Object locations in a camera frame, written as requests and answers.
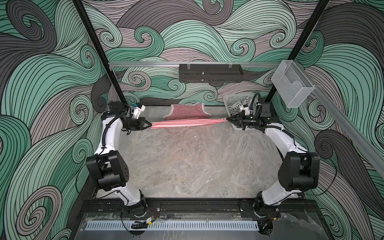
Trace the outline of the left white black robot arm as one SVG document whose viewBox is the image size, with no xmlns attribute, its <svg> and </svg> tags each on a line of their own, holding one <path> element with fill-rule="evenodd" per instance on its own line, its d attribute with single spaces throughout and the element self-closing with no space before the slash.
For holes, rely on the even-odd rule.
<svg viewBox="0 0 384 240">
<path fill-rule="evenodd" d="M 87 158 L 86 167 L 96 188 L 104 190 L 105 197 L 117 196 L 125 207 L 146 210 L 144 194 L 130 182 L 129 168 L 119 153 L 120 134 L 143 131 L 152 126 L 140 114 L 146 107 L 134 104 L 131 110 L 122 102 L 110 102 L 110 109 L 103 112 L 101 140 L 94 155 Z"/>
</svg>

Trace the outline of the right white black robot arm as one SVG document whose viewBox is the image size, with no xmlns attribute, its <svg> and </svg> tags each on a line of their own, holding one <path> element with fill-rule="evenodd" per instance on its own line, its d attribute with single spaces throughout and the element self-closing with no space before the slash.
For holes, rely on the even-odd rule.
<svg viewBox="0 0 384 240">
<path fill-rule="evenodd" d="M 227 121 L 237 129 L 263 132 L 276 145 L 282 157 L 278 180 L 257 196 L 259 207 L 278 206 L 288 198 L 315 189 L 318 186 L 320 157 L 302 147 L 290 133 L 272 116 L 270 103 L 241 104 L 233 106 Z"/>
</svg>

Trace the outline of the red white striped tank top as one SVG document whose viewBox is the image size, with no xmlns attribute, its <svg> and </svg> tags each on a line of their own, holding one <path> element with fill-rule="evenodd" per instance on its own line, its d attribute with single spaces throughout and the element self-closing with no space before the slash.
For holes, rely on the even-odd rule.
<svg viewBox="0 0 384 240">
<path fill-rule="evenodd" d="M 152 123 L 151 129 L 208 126 L 227 121 L 227 118 L 212 118 L 212 115 L 205 110 L 204 103 L 172 104 L 170 113 L 164 116 L 163 121 Z"/>
</svg>

